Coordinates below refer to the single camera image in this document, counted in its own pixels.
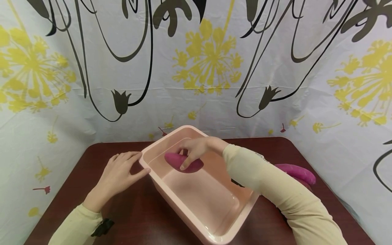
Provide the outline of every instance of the left hand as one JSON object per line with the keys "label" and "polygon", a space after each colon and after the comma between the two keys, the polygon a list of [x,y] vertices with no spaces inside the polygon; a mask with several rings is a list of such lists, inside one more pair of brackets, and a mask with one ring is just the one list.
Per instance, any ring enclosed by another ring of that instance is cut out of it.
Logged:
{"label": "left hand", "polygon": [[132,165],[141,156],[141,152],[126,152],[110,158],[98,184],[87,195],[83,206],[98,213],[110,198],[125,191],[133,183],[150,173],[151,169],[143,169],[134,175],[129,172]]}

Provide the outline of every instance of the beige sleeve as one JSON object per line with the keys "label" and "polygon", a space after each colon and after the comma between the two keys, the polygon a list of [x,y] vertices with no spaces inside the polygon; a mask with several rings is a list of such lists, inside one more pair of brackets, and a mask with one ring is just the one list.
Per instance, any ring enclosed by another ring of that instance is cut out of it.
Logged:
{"label": "beige sleeve", "polygon": [[321,200],[263,156],[228,145],[223,158],[232,179],[260,193],[280,209],[298,245],[347,244]]}
{"label": "beige sleeve", "polygon": [[82,204],[77,206],[53,234],[48,245],[91,245],[91,234],[102,222],[102,215],[94,213]]}

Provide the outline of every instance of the plastic tub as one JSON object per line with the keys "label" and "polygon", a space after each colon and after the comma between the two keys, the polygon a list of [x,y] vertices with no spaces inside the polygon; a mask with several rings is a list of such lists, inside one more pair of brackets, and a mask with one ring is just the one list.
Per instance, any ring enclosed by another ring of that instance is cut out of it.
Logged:
{"label": "plastic tub", "polygon": [[231,182],[222,157],[206,153],[204,167],[184,174],[163,158],[180,142],[206,137],[192,126],[182,126],[145,148],[140,164],[151,168],[154,185],[185,224],[205,244],[230,243],[255,204],[258,194]]}

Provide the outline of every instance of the wooden table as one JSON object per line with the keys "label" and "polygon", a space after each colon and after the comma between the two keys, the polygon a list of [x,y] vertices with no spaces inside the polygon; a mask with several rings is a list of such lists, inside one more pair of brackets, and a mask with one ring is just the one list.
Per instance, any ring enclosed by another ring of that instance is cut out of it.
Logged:
{"label": "wooden table", "polygon": [[[312,186],[329,213],[342,229],[348,244],[374,244],[326,184],[311,168],[294,145],[285,138],[232,139],[227,142],[246,147],[265,156],[273,164],[290,163],[311,170],[317,177]],[[151,142],[99,143],[90,146],[38,222],[25,245],[44,245],[66,216],[98,182],[108,159],[120,152],[141,151]],[[131,173],[141,170],[139,164]],[[146,177],[125,192],[115,196],[102,210],[103,216],[115,222],[107,235],[95,245],[200,245],[201,242]],[[259,197],[231,245],[295,244],[290,227],[279,210],[264,197]]]}

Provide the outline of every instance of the white curtain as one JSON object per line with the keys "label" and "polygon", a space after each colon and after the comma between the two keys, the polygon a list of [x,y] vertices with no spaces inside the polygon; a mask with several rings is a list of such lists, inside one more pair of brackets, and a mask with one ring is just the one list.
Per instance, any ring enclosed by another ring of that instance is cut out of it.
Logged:
{"label": "white curtain", "polygon": [[1,244],[23,244],[89,145],[181,125],[288,138],[376,244],[392,240],[390,0],[0,9]]}

